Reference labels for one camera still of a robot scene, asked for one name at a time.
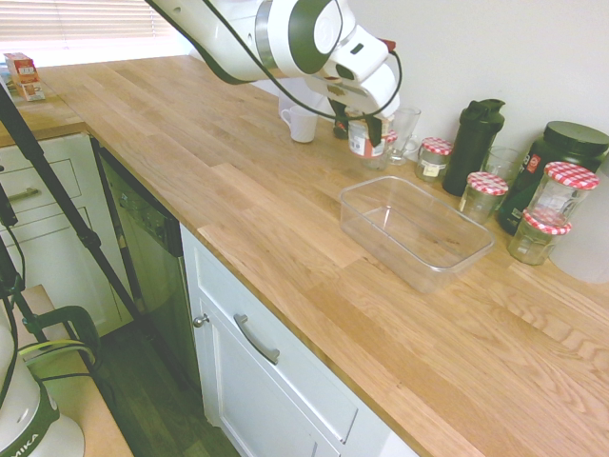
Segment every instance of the cabinet knob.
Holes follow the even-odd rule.
[[[195,317],[192,321],[192,325],[196,328],[201,328],[205,322],[209,322],[209,317],[207,317],[207,314],[204,314],[201,317]]]

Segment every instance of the clear plastic container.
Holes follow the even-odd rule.
[[[485,171],[469,173],[459,211],[484,224],[499,207],[506,192],[507,183],[499,176]]]
[[[564,226],[590,190],[598,185],[598,176],[584,167],[551,162],[543,170],[528,212],[544,224]]]
[[[566,235],[570,230],[571,224],[562,227],[546,225],[525,209],[518,230],[507,250],[512,257],[524,264],[541,265],[561,236]]]
[[[416,290],[444,287],[495,244],[486,228],[395,176],[340,194],[341,228]]]

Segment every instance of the dishwasher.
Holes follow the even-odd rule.
[[[147,336],[178,386],[200,389],[180,223],[106,149],[93,148]]]

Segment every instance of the white mug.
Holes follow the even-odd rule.
[[[298,106],[282,111],[282,119],[289,125],[290,136],[298,143],[313,141],[318,117],[308,109]]]

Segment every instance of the red gingham jar lid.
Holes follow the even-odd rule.
[[[475,171],[467,176],[467,184],[478,192],[489,195],[504,195],[508,186],[499,176],[486,171]]]
[[[592,190],[599,185],[599,177],[589,169],[568,162],[550,162],[543,172],[554,181],[579,190]]]
[[[425,149],[427,149],[429,152],[433,152],[434,154],[450,155],[450,153],[453,151],[452,143],[433,136],[425,138],[421,141],[421,144]]]
[[[394,143],[398,139],[398,133],[395,130],[390,130],[387,135],[387,139],[385,140],[387,143]]]
[[[547,233],[548,235],[566,235],[573,226],[571,223],[567,223],[564,226],[550,226],[549,224],[544,224],[537,219],[535,219],[532,215],[529,214],[528,209],[525,209],[522,213],[524,220],[534,229],[539,230],[541,233]]]

